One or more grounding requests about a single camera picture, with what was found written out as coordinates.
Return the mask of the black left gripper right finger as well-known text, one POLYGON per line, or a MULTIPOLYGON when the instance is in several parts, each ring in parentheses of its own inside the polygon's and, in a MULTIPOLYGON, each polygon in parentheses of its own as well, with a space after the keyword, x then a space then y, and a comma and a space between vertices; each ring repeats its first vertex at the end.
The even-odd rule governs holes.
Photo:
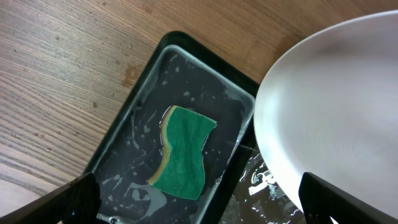
POLYGON ((346 193, 319 176, 306 172, 298 196, 308 224, 397 223, 397 219, 346 193))

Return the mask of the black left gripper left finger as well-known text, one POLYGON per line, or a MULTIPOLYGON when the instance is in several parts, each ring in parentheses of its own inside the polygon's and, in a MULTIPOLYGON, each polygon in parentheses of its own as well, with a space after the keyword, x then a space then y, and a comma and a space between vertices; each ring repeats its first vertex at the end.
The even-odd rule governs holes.
POLYGON ((100 187, 92 173, 83 174, 64 186, 1 218, 1 223, 101 223, 100 187))

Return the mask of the white plate front blue stain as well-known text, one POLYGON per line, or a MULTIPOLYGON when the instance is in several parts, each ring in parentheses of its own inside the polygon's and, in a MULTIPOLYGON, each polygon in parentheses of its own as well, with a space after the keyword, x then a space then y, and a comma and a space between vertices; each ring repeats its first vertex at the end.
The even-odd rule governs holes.
POLYGON ((288 198, 311 172, 397 216, 397 11, 345 21, 276 61, 256 95, 261 156, 288 198))

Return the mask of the green yellow sponge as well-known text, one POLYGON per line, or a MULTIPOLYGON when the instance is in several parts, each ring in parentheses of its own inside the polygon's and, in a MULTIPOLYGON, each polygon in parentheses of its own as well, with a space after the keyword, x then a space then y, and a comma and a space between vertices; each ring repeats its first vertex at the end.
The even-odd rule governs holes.
POLYGON ((197 200, 205 185, 202 150, 217 122, 173 105, 160 122, 162 159, 148 184, 169 195, 197 200))

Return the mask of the large brown serving tray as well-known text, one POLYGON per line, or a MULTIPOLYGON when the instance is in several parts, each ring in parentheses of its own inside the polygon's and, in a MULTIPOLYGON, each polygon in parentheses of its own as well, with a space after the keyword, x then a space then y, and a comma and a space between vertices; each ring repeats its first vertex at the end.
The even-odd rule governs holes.
POLYGON ((257 147, 243 169, 220 224, 304 224, 305 217, 286 196, 257 147))

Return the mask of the small black water tray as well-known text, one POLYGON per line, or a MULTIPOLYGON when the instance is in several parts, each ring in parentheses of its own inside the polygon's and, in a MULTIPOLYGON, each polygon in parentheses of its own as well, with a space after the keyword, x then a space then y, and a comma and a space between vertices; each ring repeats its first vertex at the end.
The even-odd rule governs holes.
POLYGON ((99 185, 95 222, 220 222, 256 144, 258 88, 188 34, 165 34, 85 168, 99 185), (216 121, 201 151, 205 184, 196 200, 148 183, 162 159, 160 122, 173 105, 216 121))

